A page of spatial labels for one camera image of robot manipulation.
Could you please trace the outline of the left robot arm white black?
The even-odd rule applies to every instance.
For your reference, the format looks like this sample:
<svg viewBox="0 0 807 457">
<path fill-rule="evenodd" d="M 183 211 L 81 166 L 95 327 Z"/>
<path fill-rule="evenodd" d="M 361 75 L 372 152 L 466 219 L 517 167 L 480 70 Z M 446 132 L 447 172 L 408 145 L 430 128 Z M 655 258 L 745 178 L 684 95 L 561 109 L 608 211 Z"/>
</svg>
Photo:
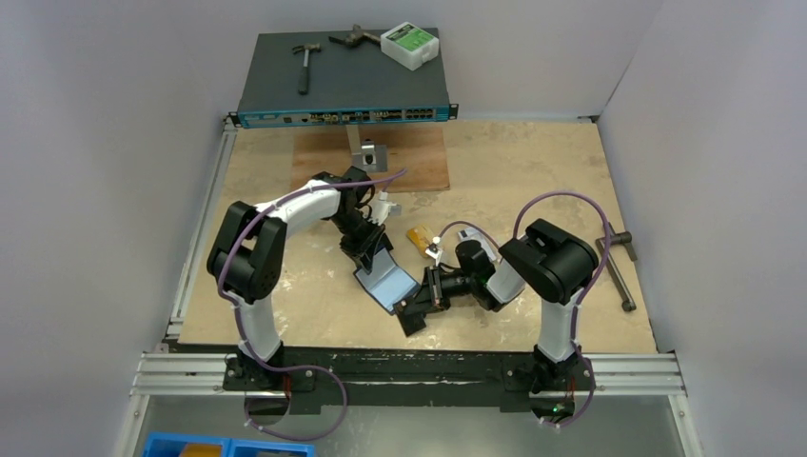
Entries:
<svg viewBox="0 0 807 457">
<path fill-rule="evenodd" d="M 258 388 L 271 389 L 290 369 L 275 356 L 283 343 L 274 327 L 271 294 L 283 269 L 288 238 L 318 221 L 333 223 L 340 248 L 364 273 L 389 240 L 384 225 L 363 209 L 378 181 L 351 167 L 337 176 L 321 172 L 301 188 L 260 205 L 237 201 L 229 206 L 207 258 L 219 295 L 234 311 L 239 349 L 251 358 L 246 376 Z"/>
</svg>

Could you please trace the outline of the blue leather card holder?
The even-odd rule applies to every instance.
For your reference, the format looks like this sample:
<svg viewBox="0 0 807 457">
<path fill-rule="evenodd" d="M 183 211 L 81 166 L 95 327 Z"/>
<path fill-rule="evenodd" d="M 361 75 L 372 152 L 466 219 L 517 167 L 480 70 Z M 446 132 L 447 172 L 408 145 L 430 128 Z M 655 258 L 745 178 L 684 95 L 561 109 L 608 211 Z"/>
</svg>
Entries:
<svg viewBox="0 0 807 457">
<path fill-rule="evenodd" d="M 390 315 L 395 313 L 396 304 L 416 293 L 421 286 L 386 248 L 375 254 L 370 272 L 357 268 L 353 275 L 365 293 Z"/>
</svg>

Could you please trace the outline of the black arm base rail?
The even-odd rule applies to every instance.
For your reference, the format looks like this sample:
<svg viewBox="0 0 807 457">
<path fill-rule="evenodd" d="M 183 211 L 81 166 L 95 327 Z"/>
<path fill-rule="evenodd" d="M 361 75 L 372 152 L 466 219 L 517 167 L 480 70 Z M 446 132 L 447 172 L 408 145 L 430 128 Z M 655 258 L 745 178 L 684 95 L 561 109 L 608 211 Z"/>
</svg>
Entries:
<svg viewBox="0 0 807 457">
<path fill-rule="evenodd" d="M 566 418 L 594 387 L 591 369 L 580 361 L 559 381 L 539 386 L 529 372 L 533 350 L 285 347 L 274 360 L 290 371 L 269 372 L 241 352 L 229 354 L 224 389 L 277 393 L 293 414 L 348 404 L 495 407 Z"/>
</svg>

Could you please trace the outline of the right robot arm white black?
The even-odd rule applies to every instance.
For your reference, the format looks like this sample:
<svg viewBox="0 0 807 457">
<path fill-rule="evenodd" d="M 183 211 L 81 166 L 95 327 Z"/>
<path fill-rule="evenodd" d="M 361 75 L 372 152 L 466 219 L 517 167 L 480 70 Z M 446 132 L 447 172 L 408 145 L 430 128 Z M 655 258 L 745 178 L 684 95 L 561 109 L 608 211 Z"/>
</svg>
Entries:
<svg viewBox="0 0 807 457">
<path fill-rule="evenodd" d="M 575 304 L 600 266 L 598 254 L 581 238 L 544 219 L 499 249 L 493 261 L 482 243 L 465 239 L 455 247 L 458 266 L 442 262 L 424 271 L 418 288 L 393 310 L 407 336 L 424 329 L 425 317 L 447 310 L 454 297 L 472 296 L 498 312 L 531 288 L 541 298 L 541 328 L 529 372 L 539 386 L 557 387 L 580 359 Z"/>
</svg>

